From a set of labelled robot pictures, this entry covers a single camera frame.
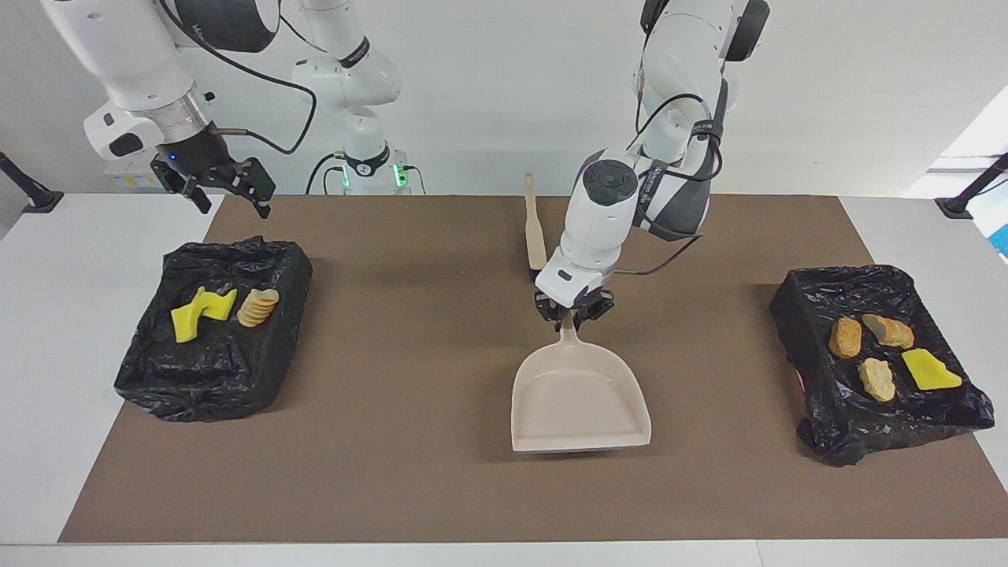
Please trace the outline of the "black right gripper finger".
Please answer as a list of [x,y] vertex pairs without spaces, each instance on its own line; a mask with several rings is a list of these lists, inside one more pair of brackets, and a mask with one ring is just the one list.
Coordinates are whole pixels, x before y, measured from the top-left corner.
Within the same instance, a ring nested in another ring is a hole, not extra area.
[[271,213],[270,201],[275,193],[272,177],[255,157],[233,162],[232,169],[232,194],[245,198],[255,208],[260,219],[267,219]]
[[150,168],[167,193],[184,196],[199,212],[209,214],[211,201],[204,189],[199,186],[197,176],[180,175],[162,159],[151,159]]

